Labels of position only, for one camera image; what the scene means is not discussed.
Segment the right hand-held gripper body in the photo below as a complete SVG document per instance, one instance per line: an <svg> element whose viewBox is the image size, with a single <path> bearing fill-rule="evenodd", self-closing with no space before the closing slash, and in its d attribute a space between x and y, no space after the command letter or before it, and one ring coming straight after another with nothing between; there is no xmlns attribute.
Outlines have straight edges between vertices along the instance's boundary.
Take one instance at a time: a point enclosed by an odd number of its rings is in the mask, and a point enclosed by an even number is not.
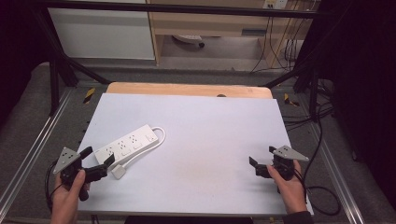
<svg viewBox="0 0 396 224"><path fill-rule="evenodd" d="M289 146L276 147L276 151L271 154L273 157L269 159L270 165L275 168L286 181L294 177L294 161L309 161L308 157Z"/></svg>

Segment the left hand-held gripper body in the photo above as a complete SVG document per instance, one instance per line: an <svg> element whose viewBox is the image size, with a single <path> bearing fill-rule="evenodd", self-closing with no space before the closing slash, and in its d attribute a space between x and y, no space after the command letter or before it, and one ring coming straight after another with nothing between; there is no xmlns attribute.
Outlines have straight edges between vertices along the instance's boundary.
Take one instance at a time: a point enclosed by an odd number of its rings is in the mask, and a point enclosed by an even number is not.
<svg viewBox="0 0 396 224"><path fill-rule="evenodd" d="M79 153L65 147L53 170L55 175L59 174L62 180L62 184L67 187L71 187L78 172L84 170L86 177L85 183L90 184L91 182L98 181L103 177L107 176L107 169L104 163L93 166L91 168L83 168L82 161Z"/></svg>

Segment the white power strip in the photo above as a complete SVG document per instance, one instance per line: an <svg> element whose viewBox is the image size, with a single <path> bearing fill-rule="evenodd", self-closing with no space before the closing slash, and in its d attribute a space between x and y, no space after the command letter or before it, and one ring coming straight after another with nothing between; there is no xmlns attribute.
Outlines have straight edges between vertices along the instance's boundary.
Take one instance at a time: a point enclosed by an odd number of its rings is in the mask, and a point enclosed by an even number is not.
<svg viewBox="0 0 396 224"><path fill-rule="evenodd" d="M144 125L137 130L124 135L123 137L97 149L94 156L99 164L102 164L111 154L115 156L115 161L111 167L124 164L133 156L144 152L150 148L155 148L160 144L160 139L154 130L148 125Z"/></svg>

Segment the person's right hand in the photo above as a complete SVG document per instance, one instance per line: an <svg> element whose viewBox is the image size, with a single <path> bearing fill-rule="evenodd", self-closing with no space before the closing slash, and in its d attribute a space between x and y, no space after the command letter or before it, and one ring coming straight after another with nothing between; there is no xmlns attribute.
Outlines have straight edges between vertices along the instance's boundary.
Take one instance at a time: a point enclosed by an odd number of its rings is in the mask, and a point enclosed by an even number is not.
<svg viewBox="0 0 396 224"><path fill-rule="evenodd" d="M267 169L280 191L287 214L305 212L307 206L304 187L300 180L295 176L293 179L286 181L273 166L268 165Z"/></svg>

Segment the person's left hand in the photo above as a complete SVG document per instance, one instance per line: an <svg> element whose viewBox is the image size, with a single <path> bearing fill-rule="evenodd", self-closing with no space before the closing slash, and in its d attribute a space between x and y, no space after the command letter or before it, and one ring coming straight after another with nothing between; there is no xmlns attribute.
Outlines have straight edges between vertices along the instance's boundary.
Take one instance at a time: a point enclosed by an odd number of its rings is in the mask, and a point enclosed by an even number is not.
<svg viewBox="0 0 396 224"><path fill-rule="evenodd" d="M85 171L80 170L72 184L67 189L62 186L62 180L56 175L55 186L57 189L53 193L53 206L51 219L66 219L78 221L78 201L79 192L82 188L88 190L90 187L85 183Z"/></svg>

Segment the white plug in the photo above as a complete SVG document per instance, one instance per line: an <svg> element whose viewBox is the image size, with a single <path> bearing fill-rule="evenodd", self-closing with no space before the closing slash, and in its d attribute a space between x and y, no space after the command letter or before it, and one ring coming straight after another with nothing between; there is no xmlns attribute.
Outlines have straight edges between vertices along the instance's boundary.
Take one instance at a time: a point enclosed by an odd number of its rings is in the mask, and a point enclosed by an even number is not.
<svg viewBox="0 0 396 224"><path fill-rule="evenodd" d="M114 167L111 173L114 175L116 179L121 179L125 175L126 169L122 165L118 164Z"/></svg>

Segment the yellow black floor tape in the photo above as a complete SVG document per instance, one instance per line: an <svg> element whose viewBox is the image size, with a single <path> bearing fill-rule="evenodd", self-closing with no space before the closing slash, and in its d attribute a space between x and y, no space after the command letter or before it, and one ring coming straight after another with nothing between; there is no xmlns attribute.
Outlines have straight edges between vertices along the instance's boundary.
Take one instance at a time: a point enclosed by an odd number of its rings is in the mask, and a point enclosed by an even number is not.
<svg viewBox="0 0 396 224"><path fill-rule="evenodd" d="M285 105L300 106L298 102L292 101L287 93L284 93L284 103Z"/></svg>
<svg viewBox="0 0 396 224"><path fill-rule="evenodd" d="M89 101L91 100L91 98L92 98L94 92L95 92L95 88L90 88L90 89L87 91L87 93L86 93L86 95L85 95L85 97L84 97L84 100L83 100L83 104L88 104L88 103L89 103Z"/></svg>

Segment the white table board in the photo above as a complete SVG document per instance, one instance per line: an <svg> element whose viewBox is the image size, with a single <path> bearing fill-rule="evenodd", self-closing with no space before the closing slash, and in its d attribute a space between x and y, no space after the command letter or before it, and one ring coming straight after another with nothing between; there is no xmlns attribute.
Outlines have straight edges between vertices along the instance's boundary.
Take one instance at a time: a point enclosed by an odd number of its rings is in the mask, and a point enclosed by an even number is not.
<svg viewBox="0 0 396 224"><path fill-rule="evenodd" d="M275 183L249 164L289 143L274 99L102 95L81 145L97 149L149 125L165 140L131 162L121 179L91 185L82 212L265 217L285 208Z"/></svg>

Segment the wooden table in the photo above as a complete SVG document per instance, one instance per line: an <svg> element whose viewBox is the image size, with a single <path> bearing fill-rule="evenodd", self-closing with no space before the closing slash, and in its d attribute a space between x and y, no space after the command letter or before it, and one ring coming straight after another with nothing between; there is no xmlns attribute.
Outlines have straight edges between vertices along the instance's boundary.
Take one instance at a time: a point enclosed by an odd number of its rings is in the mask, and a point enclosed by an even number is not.
<svg viewBox="0 0 396 224"><path fill-rule="evenodd" d="M198 85L174 83L137 83L113 82L108 85L107 93L155 94L155 95L188 95L261 98L272 99L273 94L268 88L247 87L240 85Z"/></svg>

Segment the dark curtain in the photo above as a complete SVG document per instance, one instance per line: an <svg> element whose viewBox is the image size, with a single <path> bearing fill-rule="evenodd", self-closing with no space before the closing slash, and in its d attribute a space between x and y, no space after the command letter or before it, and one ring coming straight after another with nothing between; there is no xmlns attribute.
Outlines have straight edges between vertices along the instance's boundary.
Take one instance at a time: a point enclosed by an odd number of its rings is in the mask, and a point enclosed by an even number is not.
<svg viewBox="0 0 396 224"><path fill-rule="evenodd" d="M352 146L396 210L396 0L352 0L321 73Z"/></svg>
<svg viewBox="0 0 396 224"><path fill-rule="evenodd" d="M43 35L27 0L0 0L0 126L46 62Z"/></svg>

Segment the white cabinet panel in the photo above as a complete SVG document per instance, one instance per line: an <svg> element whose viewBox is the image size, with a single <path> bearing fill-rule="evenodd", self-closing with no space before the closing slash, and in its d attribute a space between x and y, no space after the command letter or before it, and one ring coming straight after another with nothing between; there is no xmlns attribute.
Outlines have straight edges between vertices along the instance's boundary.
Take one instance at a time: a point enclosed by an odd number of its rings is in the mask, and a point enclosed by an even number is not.
<svg viewBox="0 0 396 224"><path fill-rule="evenodd" d="M50 8L49 14L69 57L155 59L147 12Z"/></svg>

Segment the grey power strip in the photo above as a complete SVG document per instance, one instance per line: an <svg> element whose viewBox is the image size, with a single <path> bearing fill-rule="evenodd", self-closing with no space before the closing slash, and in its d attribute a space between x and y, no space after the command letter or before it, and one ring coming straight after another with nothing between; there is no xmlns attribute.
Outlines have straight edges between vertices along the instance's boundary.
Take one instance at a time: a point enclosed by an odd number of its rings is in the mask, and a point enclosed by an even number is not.
<svg viewBox="0 0 396 224"><path fill-rule="evenodd" d="M174 38L184 43L198 45L200 48L205 46L203 39L199 35L174 35Z"/></svg>

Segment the wooden desk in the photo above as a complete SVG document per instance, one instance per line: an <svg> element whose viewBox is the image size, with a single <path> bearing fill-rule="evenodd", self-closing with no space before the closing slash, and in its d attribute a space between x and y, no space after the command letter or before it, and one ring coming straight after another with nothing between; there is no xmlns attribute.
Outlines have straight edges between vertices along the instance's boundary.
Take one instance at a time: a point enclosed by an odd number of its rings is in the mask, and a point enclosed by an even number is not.
<svg viewBox="0 0 396 224"><path fill-rule="evenodd" d="M264 0L146 0L149 4L210 7L264 8ZM282 10L308 11L318 6L315 0L288 0ZM257 37L267 64L280 65L281 48L287 40L303 40L310 20L150 12L151 31L156 35L249 36Z"/></svg>

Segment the aluminium floor rail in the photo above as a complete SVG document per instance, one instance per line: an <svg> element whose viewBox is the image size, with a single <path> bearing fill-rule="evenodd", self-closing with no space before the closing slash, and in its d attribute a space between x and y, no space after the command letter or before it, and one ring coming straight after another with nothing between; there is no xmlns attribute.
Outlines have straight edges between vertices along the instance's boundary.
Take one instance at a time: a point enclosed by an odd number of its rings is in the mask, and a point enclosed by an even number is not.
<svg viewBox="0 0 396 224"><path fill-rule="evenodd" d="M25 155L21 165L18 167L17 171L15 172L13 178L7 185L7 188L3 191L0 196L0 223L7 216L7 212L9 211L11 205L13 204L15 198L17 197L21 187L27 178L28 174L32 170L38 156L40 155L43 147L46 145L50 134L52 133L55 125L57 124L60 116L64 112L66 108L70 96L75 92L73 88L66 88L61 100L59 101L59 107L55 110L54 114L49 116L44 124L43 128L41 129L40 133L38 134L37 138L33 142L32 146L30 147L29 151Z"/></svg>
<svg viewBox="0 0 396 224"><path fill-rule="evenodd" d="M318 152L320 153L324 165L328 171L349 223L364 224L364 218L361 214L361 210L357 206L347 182L341 173L341 169L337 165L334 156L332 155L330 148L328 147L328 144L322 135L322 130L317 123L310 124L310 128L316 140L318 141Z"/></svg>

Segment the white wall socket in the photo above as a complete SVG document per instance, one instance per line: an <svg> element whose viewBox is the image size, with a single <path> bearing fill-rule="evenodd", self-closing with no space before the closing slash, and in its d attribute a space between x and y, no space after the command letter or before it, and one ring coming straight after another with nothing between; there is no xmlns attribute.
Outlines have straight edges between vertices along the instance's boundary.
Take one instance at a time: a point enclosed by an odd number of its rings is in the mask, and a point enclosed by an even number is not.
<svg viewBox="0 0 396 224"><path fill-rule="evenodd" d="M284 9L288 0L264 0L263 7L269 9Z"/></svg>

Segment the black metal frame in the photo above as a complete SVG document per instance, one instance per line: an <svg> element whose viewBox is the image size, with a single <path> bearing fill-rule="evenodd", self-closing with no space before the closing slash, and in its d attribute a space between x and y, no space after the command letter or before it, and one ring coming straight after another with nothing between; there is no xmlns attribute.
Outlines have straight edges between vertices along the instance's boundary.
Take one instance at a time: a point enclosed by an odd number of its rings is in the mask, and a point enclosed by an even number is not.
<svg viewBox="0 0 396 224"><path fill-rule="evenodd" d="M248 7L210 7L188 5L164 5L164 4L139 4L120 2L99 1L70 1L70 0L33 0L29 2L29 8L33 11L38 27L45 39L49 42L49 65L51 86L51 114L54 114L59 103L58 77L60 74L67 86L77 86L78 79L72 67L93 78L101 84L108 85L110 80L95 74L82 64L71 59L61 47L56 32L49 26L42 12L50 8L109 10L109 11L132 11L132 12L160 12L160 13L183 13L183 14L207 14L227 16L250 16L270 18L294 18L294 19L322 19L329 13L318 11L297 11L282 9L255 9Z"/></svg>

